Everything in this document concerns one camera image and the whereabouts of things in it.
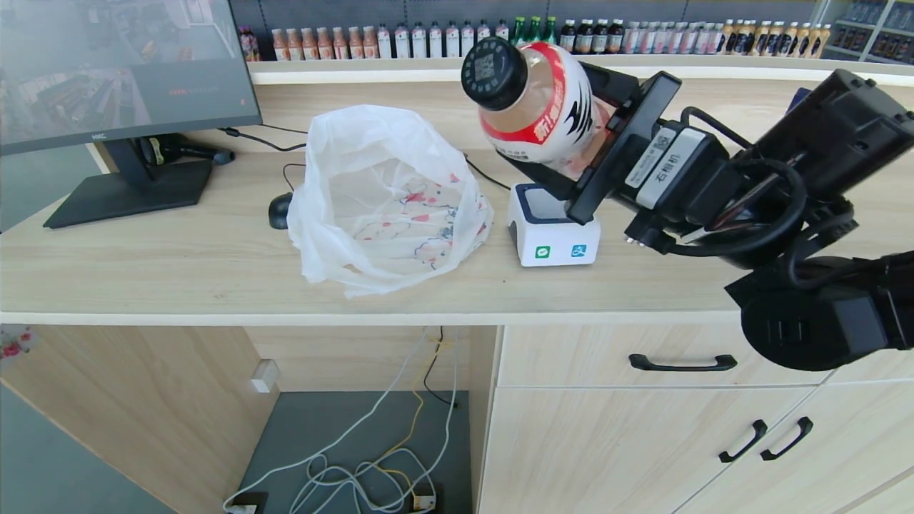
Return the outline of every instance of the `monitor stand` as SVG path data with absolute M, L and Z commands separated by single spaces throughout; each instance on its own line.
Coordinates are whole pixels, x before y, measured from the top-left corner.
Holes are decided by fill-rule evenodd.
M 147 166 L 129 139 L 105 142 L 104 146 L 119 173 L 83 180 L 45 221 L 45 227 L 60 229 L 196 205 L 213 168 L 209 160 Z

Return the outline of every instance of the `red label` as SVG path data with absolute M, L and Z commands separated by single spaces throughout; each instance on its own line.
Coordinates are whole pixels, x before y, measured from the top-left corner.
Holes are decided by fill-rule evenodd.
M 558 116 L 561 114 L 562 103 L 565 101 L 565 65 L 562 56 L 548 43 L 537 41 L 523 48 L 531 48 L 543 54 L 552 68 L 552 96 L 546 109 L 530 125 L 514 132 L 501 132 L 481 119 L 480 122 L 486 134 L 501 141 L 532 143 L 542 145 L 556 129 Z

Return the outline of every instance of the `computer monitor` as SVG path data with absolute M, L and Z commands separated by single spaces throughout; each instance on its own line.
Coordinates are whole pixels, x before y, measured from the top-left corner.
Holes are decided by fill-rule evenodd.
M 46 227 L 194 205 L 212 163 L 148 166 L 135 138 L 260 122 L 229 0 L 3 2 L 0 155 L 103 143 L 119 171 Z

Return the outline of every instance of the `gray mat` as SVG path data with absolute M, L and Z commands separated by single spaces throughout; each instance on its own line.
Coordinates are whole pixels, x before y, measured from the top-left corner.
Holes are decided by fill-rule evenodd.
M 332 443 L 352 423 L 367 413 L 380 392 L 285 392 L 260 437 L 242 481 L 247 486 L 277 466 L 298 462 Z M 439 392 L 445 399 L 450 391 Z M 407 447 L 416 453 L 422 464 L 431 466 L 444 442 L 444 421 L 448 406 L 427 392 L 421 393 L 422 408 L 416 431 Z M 460 407 L 451 419 L 451 439 L 438 467 L 431 476 L 443 486 L 444 514 L 469 514 L 473 511 L 470 490 L 470 419 L 467 411 L 468 394 L 457 393 Z M 409 432 L 413 413 L 418 404 L 408 391 L 391 392 L 375 414 L 365 420 L 336 448 L 327 452 L 331 465 L 353 469 L 363 460 L 374 460 Z M 421 474 L 412 459 L 395 455 L 386 461 L 389 466 L 405 472 L 410 479 Z M 252 490 L 267 491 L 265 514 L 287 514 L 298 491 L 307 481 L 303 467 L 274 473 Z M 385 478 L 374 474 L 367 481 L 367 491 L 380 504 L 398 497 L 396 489 Z M 299 510 L 310 514 L 330 496 L 330 488 L 315 492 Z M 362 505 L 364 513 L 370 512 Z M 353 514 L 356 512 L 352 488 L 347 486 L 331 500 L 323 514 Z

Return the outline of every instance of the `white cable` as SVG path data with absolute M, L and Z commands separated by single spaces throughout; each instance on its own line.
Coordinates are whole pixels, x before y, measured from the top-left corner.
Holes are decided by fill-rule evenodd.
M 459 340 L 459 335 L 460 335 L 460 331 L 458 330 L 458 334 L 457 334 L 458 340 Z M 295 514 L 295 512 L 297 512 L 302 507 L 304 502 L 311 496 L 311 494 L 318 487 L 324 487 L 324 486 L 335 487 L 335 490 L 333 491 L 333 493 L 331 493 L 330 498 L 325 500 L 324 503 L 320 507 L 318 507 L 317 510 L 314 511 L 314 514 L 317 514 L 324 507 L 326 507 L 330 503 L 330 501 L 336 496 L 336 493 L 339 492 L 340 489 L 342 489 L 343 486 L 345 486 L 347 484 L 352 484 L 352 486 L 353 486 L 353 500 L 356 503 L 356 512 L 358 512 L 359 514 L 361 514 L 361 508 L 359 507 L 359 502 L 358 502 L 359 498 L 362 498 L 368 504 L 368 506 L 374 511 L 393 513 L 393 512 L 399 512 L 400 510 L 402 510 L 406 497 L 409 496 L 409 494 L 412 492 L 412 490 L 419 484 L 419 482 L 423 478 L 430 476 L 431 472 L 435 469 L 435 467 L 441 461 L 441 458 L 444 456 L 444 451 L 447 449 L 448 442 L 450 441 L 450 438 L 451 438 L 451 417 L 453 414 L 453 404 L 454 404 L 454 401 L 456 398 L 456 393 L 457 393 L 457 360 L 458 359 L 456 356 L 456 352 L 457 352 L 456 345 L 454 345 L 454 354 L 455 355 L 454 355 L 454 365 L 453 365 L 453 388 L 452 388 L 452 395 L 451 395 L 451 407 L 450 407 L 450 409 L 448 409 L 447 420 L 444 425 L 444 445 L 441 447 L 441 451 L 438 453 L 438 458 L 435 459 L 435 462 L 431 465 L 431 467 L 429 469 L 425 469 L 425 467 L 422 465 L 421 461 L 416 457 L 416 455 L 413 454 L 407 448 L 399 448 L 396 451 L 391 452 L 388 455 L 384 455 L 384 456 L 380 457 L 379 459 L 377 459 L 374 462 L 364 461 L 356 467 L 355 473 L 351 473 L 348 470 L 342 468 L 341 466 L 328 466 L 327 457 L 326 457 L 326 455 L 324 455 L 324 452 L 326 452 L 327 450 L 329 450 L 329 449 L 333 448 L 334 446 L 336 446 L 337 444 L 339 444 L 343 439 L 345 439 L 345 437 L 347 435 L 352 433 L 352 431 L 355 430 L 357 428 L 357 426 L 359 426 L 364 420 L 366 420 L 372 414 L 375 413 L 378 405 L 382 401 L 384 401 L 385 398 L 387 398 L 390 391 L 393 390 L 394 386 L 399 381 L 399 378 L 403 375 L 403 371 L 404 371 L 404 369 L 406 369 L 406 366 L 409 363 L 409 360 L 412 359 L 412 357 L 416 354 L 417 351 L 419 351 L 419 348 L 421 347 L 422 343 L 426 342 L 427 340 L 429 340 L 428 329 L 426 329 L 422 332 L 422 339 L 416 343 L 416 346 L 406 357 L 406 360 L 403 361 L 403 364 L 400 366 L 399 372 L 397 373 L 397 377 L 393 380 L 393 382 L 391 382 L 391 384 L 388 386 L 388 388 L 381 394 L 380 398 L 377 399 L 374 406 L 372 406 L 371 410 L 368 411 L 368 413 L 366 413 L 364 416 L 359 418 L 355 423 L 353 423 L 352 426 L 350 426 L 348 429 L 346 429 L 346 431 L 343 432 L 342 435 L 337 437 L 335 441 L 333 441 L 331 444 L 325 446 L 323 449 L 315 452 L 313 455 L 308 456 L 304 460 L 301 460 L 297 463 L 290 464 L 287 466 L 277 467 L 275 469 L 268 471 L 266 474 L 263 475 L 263 477 L 260 477 L 260 479 L 258 479 L 253 484 L 250 484 L 249 486 L 244 487 L 243 489 L 239 490 L 232 496 L 228 497 L 222 503 L 222 510 L 227 513 L 233 512 L 234 509 L 232 509 L 229 506 L 229 502 L 231 502 L 241 493 L 247 492 L 247 491 L 251 490 L 252 488 L 256 487 L 261 482 L 263 482 L 263 480 L 265 480 L 267 477 L 269 477 L 273 473 L 278 473 L 280 471 L 285 471 L 287 469 L 292 469 L 292 468 L 302 466 L 302 465 L 307 465 L 307 467 L 305 468 L 305 474 L 308 476 L 309 480 L 304 485 L 304 487 L 302 487 L 302 489 L 299 491 L 298 496 L 295 497 L 295 501 L 292 503 L 292 505 L 289 508 L 290 514 Z M 422 475 L 420 475 L 416 480 L 413 481 L 412 487 L 410 487 L 406 491 L 404 491 L 400 487 L 397 480 L 390 473 L 381 471 L 377 468 L 377 464 L 379 464 L 382 460 L 386 459 L 387 457 L 390 457 L 391 455 L 394 455 L 394 454 L 400 453 L 400 452 L 405 452 L 408 455 L 411 455 L 413 457 L 413 459 L 416 460 L 417 465 L 419 465 L 420 469 L 423 471 Z M 321 458 L 324 460 L 324 469 L 319 471 L 316 475 L 312 476 L 311 475 L 311 463 L 318 458 Z M 358 482 L 358 477 L 364 475 L 370 469 L 377 469 L 379 473 L 385 475 L 396 486 L 397 490 L 400 491 L 400 497 L 397 500 L 390 502 L 386 505 L 378 506 L 378 505 L 375 505 L 370 500 L 370 498 L 368 498 L 367 492 L 362 487 L 362 485 Z M 334 481 L 323 481 L 322 478 L 331 471 L 339 471 L 345 475 L 345 478 L 340 479 L 340 480 L 334 480 Z M 307 494 L 304 494 L 305 489 L 307 489 L 309 486 L 314 486 L 314 487 L 312 487 L 311 491 L 308 491 Z M 431 485 L 431 488 L 432 488 L 432 495 L 437 497 L 437 493 L 434 490 L 434 484 Z M 425 512 L 430 512 L 430 509 L 423 510 L 420 513 L 425 513 Z

